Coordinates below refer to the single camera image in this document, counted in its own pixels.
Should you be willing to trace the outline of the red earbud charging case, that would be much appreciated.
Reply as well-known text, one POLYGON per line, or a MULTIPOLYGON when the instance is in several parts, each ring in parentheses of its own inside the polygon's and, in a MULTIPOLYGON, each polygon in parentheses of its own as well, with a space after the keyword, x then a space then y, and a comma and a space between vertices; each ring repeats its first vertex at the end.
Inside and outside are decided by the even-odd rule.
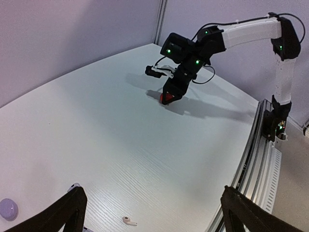
POLYGON ((168 100, 166 99, 166 96, 164 96, 163 94, 160 95, 159 102, 161 104, 163 104, 163 105, 167 105, 168 104, 168 100))

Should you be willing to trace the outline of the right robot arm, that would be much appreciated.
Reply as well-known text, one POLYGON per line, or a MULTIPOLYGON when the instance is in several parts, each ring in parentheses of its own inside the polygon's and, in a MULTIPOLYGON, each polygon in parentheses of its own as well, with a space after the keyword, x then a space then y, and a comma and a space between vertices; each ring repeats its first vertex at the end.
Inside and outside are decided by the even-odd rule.
POLYGON ((268 13, 266 16, 232 23, 208 23, 202 26, 192 39, 171 33, 164 42, 161 55, 178 65, 170 70, 157 65, 152 70, 168 77, 163 86, 163 105, 180 100, 187 92, 197 73, 210 65, 210 58, 237 45, 269 39, 276 61, 276 87, 272 95, 271 111, 263 120, 263 134, 274 141, 285 140, 286 121, 292 108, 292 83, 296 58, 301 51, 292 22, 283 14, 268 13))

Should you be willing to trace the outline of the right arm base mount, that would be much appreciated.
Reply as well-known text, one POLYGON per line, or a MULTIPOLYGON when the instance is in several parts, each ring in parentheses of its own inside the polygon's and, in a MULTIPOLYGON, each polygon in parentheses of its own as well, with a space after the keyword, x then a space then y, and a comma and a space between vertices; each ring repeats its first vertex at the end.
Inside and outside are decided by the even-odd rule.
POLYGON ((268 140, 275 142, 276 138, 286 140, 287 134, 285 132, 286 121, 281 120, 275 116, 273 112, 264 111, 262 123, 262 135, 268 140))

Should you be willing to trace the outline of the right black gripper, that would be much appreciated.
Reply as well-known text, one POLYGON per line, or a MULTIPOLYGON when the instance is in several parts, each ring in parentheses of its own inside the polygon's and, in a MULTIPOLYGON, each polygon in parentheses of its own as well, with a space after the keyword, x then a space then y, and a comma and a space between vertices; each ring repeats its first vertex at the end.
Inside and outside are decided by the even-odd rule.
POLYGON ((187 72, 177 69, 172 78, 168 78, 163 86, 163 95, 166 96, 168 104, 180 100, 187 92, 192 80, 197 77, 196 72, 187 72))

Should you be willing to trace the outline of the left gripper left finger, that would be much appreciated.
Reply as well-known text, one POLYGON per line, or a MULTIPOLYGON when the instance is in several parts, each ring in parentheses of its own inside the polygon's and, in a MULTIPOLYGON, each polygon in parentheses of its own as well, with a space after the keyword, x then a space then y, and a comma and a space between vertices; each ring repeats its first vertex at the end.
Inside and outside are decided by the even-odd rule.
POLYGON ((48 208, 7 229, 7 232, 81 232, 87 207, 82 187, 75 187, 48 208))

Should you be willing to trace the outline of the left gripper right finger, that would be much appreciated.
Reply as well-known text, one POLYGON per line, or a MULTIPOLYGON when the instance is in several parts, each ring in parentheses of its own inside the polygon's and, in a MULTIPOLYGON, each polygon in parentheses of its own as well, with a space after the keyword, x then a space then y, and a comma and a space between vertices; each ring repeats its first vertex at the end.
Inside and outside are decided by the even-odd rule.
POLYGON ((271 215, 233 187, 225 186, 221 197, 227 232, 302 232, 271 215))

